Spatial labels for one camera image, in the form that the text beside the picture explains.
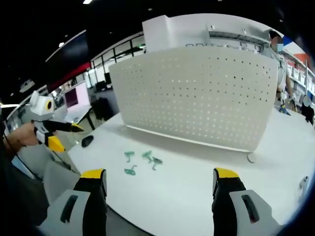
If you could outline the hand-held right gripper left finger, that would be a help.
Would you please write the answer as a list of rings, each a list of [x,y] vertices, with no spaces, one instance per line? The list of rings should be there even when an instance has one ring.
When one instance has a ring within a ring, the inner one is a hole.
[[[44,236],[105,236],[106,197],[106,170],[85,171],[48,207],[37,228]]]

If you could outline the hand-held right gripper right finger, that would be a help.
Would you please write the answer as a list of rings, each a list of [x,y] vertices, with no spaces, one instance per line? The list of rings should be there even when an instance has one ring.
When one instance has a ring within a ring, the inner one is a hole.
[[[212,213],[215,236],[274,236],[282,227],[271,206],[228,169],[214,168]]]

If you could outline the person's left hand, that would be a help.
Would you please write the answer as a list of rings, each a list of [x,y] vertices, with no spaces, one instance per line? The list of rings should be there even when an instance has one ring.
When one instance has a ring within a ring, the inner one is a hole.
[[[38,140],[34,128],[35,126],[31,122],[23,124],[8,135],[9,142],[16,150],[26,146],[37,145]]]

